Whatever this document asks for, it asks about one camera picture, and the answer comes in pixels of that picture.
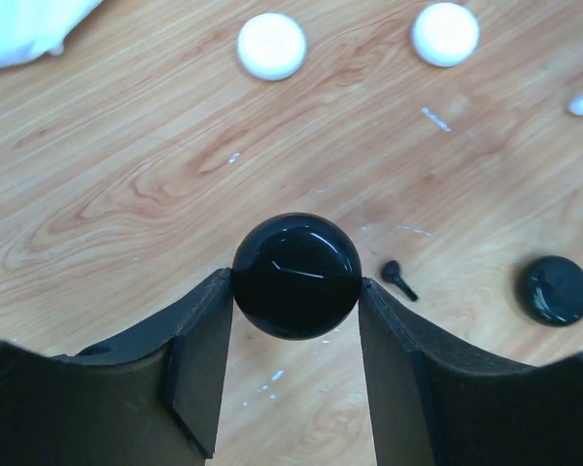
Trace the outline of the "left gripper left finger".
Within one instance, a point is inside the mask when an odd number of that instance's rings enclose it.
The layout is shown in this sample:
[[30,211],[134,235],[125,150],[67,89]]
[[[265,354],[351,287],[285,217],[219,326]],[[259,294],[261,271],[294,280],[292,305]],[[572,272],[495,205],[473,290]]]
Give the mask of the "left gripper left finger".
[[0,341],[0,465],[202,465],[216,448],[232,322],[220,269],[74,355]]

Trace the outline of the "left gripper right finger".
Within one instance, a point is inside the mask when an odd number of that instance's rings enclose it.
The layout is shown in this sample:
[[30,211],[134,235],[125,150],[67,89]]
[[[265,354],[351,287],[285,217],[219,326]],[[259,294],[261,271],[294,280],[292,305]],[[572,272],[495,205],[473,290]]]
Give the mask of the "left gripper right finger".
[[583,465],[583,351],[536,367],[456,337],[373,280],[359,303],[381,465]]

